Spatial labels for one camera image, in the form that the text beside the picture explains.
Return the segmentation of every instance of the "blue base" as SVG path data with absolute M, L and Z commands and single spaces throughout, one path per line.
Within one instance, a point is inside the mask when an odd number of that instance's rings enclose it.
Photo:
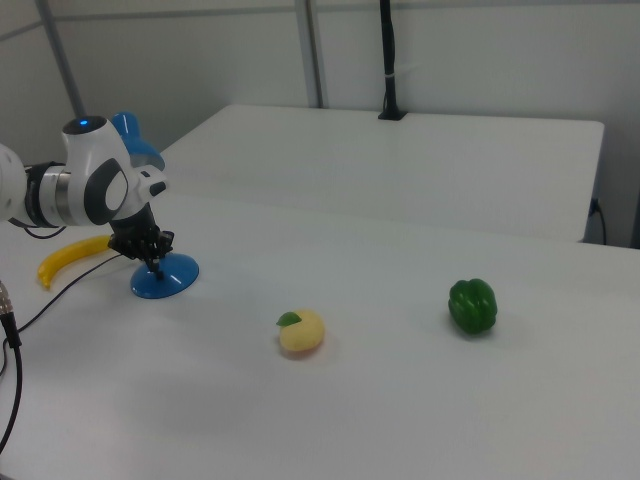
M 164 278 L 158 280 L 146 265 L 140 265 L 131 277 L 131 290 L 141 298 L 165 298 L 181 292 L 191 285 L 200 268 L 188 255 L 170 253 L 160 259 L 160 270 Z

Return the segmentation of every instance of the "toy fruit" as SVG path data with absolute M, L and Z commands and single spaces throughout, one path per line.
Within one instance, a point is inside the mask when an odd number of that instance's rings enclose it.
M 489 330 L 496 323 L 498 305 L 487 282 L 474 278 L 460 280 L 449 290 L 449 312 L 469 335 Z
M 324 322 L 312 310 L 296 310 L 280 317 L 280 345 L 289 352 L 311 350 L 324 338 Z
M 53 252 L 45 258 L 38 268 L 38 279 L 42 282 L 44 288 L 48 290 L 51 287 L 51 280 L 61 268 L 81 258 L 107 250 L 109 248 L 109 238 L 111 238 L 110 235 L 100 235 L 80 240 Z

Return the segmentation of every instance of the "banana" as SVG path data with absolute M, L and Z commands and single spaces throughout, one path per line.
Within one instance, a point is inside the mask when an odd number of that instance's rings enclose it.
M 38 268 L 38 279 L 42 282 L 44 288 L 49 290 L 51 280 L 61 268 L 81 258 L 107 250 L 109 248 L 109 238 L 110 235 L 100 235 L 80 240 L 53 252 L 45 258 Z

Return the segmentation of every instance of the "green leaf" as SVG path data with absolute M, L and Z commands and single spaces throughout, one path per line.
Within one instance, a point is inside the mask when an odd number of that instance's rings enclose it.
M 276 323 L 276 325 L 280 327 L 288 327 L 289 325 L 293 325 L 294 323 L 298 323 L 301 321 L 302 319 L 297 314 L 293 312 L 287 312 L 280 317 L 280 320 L 278 320 L 278 323 Z

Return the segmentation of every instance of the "blue cap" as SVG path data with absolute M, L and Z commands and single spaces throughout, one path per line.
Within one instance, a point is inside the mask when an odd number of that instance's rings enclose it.
M 118 112 L 111 119 L 131 156 L 131 165 L 153 165 L 158 170 L 164 170 L 164 159 L 149 143 L 140 137 L 138 118 L 131 112 Z

